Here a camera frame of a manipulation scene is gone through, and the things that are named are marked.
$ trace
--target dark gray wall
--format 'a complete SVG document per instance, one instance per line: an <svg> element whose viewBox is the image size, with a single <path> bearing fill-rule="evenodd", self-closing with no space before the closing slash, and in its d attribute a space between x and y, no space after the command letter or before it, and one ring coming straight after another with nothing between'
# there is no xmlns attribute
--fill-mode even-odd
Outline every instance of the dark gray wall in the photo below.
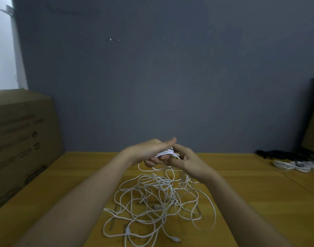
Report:
<svg viewBox="0 0 314 247"><path fill-rule="evenodd" d="M68 151L173 136L290 150L302 135L314 0L14 2L29 88L55 99Z"/></svg>

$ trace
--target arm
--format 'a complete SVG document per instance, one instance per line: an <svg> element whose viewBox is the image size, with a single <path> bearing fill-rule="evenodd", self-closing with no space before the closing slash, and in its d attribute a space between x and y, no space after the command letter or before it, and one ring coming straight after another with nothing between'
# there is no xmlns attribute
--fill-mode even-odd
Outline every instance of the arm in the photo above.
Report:
<svg viewBox="0 0 314 247"><path fill-rule="evenodd" d="M239 247L293 247L191 149L176 144L175 150L184 160L165 157L159 161L183 169L190 177L207 186ZM150 167L156 163L155 160L145 161Z"/></svg>
<svg viewBox="0 0 314 247"><path fill-rule="evenodd" d="M175 142L151 140L124 149L54 205L14 247L83 246L126 169Z"/></svg>

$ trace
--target box flap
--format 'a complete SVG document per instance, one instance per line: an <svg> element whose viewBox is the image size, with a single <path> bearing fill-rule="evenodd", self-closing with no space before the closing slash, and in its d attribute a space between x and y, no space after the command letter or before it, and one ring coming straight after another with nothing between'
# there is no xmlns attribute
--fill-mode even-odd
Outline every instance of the box flap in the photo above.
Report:
<svg viewBox="0 0 314 247"><path fill-rule="evenodd" d="M0 106L43 99L50 99L50 97L26 89L0 90Z"/></svg>

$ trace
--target person's right arm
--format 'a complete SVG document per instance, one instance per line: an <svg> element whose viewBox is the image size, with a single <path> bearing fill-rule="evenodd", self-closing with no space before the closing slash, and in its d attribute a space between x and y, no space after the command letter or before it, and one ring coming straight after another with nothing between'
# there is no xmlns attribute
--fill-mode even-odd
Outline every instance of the person's right arm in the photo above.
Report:
<svg viewBox="0 0 314 247"><path fill-rule="evenodd" d="M293 247L293 245L270 223L248 205L217 173L203 162L191 149L175 145L184 160L163 157L167 166L183 169L209 189L223 218L239 247ZM158 163L156 158L145 161L147 166Z"/></svg>

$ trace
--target white cable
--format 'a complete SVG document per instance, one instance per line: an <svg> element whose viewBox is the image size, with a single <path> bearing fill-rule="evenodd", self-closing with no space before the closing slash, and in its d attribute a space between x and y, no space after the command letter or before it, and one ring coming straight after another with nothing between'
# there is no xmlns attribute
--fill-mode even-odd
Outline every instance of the white cable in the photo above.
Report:
<svg viewBox="0 0 314 247"><path fill-rule="evenodd" d="M295 170L300 171L302 173L307 173L311 169L314 170L314 162L311 162L311 161L303 161L303 162L292 161L290 163L287 163L287 162L275 160L274 166L276 166L282 170L293 170L293 169L295 169Z"/></svg>
<svg viewBox="0 0 314 247"><path fill-rule="evenodd" d="M168 149L167 151L164 151L164 152L157 154L156 157L160 157L160 156L166 155L166 154L180 158L178 154L174 153L172 148ZM176 171L181 171L181 170L166 169L165 170L166 177L157 176L154 173L152 173L152 174L140 174L135 178L132 178L130 180L123 182L120 185L119 190L114 195L114 202L120 206L119 210L114 211L110 208L104 209L104 211L111 213L112 217L110 219L108 219L106 221L106 223L104 224L103 229L102 229L103 234L106 237L124 237L124 246L125 247L127 244L127 239L135 247L144 247L144 246L148 245L153 240L153 243L151 245L151 247L153 247L155 245L156 240L157 240L158 233L159 233L160 229L162 229L164 234L168 238L170 238L174 242L179 243L181 241L179 238L173 237L173 236L170 236L169 234L167 234L167 232L164 229L164 224L165 224L168 216L178 215L185 220L191 220L192 223L194 224L194 226L198 230L200 230L196 226L195 221L201 219L202 216L199 213L194 212L194 210L198 204L198 198L199 198L198 192L200 192L204 196L206 196L212 205L212 208L214 211L214 222L213 222L213 226L212 226L212 228L213 228L215 225L215 221L216 221L216 211L215 211L215 208L214 208L214 205L213 205L211 199L204 192L202 192L200 190L193 189L193 184L196 182L193 182L188 175L184 174L184 175L182 175L182 178L176 179L176 177L175 177ZM168 172L171 172L173 174L172 178L169 177L169 175L167 174ZM131 181L136 180L136 179L137 179L136 185L134 185L130 188L124 188L126 183L131 182ZM177 192L178 190L184 190L185 193L182 195L179 195ZM134 197L133 192L139 193L141 197ZM123 205L122 199L123 199L123 197L126 197L126 194L130 194L131 199L127 204ZM192 198L192 200L182 202L181 197L183 195L190 195L193 198ZM157 203L155 203L154 205L149 204L148 203L149 198L153 198L154 203L155 203L155 201ZM137 204L144 204L145 205L145 211L143 211L140 214L135 214L132 210L133 209L133 202L137 202ZM185 205L190 204L190 203L193 204L192 210L188 210L188 209L184 208ZM174 207L174 209L175 209L174 213L170 212L171 207ZM181 215L180 210L184 210L184 211L189 212L190 218ZM124 212L128 213L129 217L120 216L120 214L122 213L122 215L123 215ZM125 233L109 235L105 232L105 226L113 218L124 219L124 220L129 221L129 223L126 227ZM153 231L151 233L145 235L145 236L134 234L130 230L130 226L133 222L147 224L147 225L153 225ZM147 241L143 245L136 245L132 241L131 237L147 238Z"/></svg>

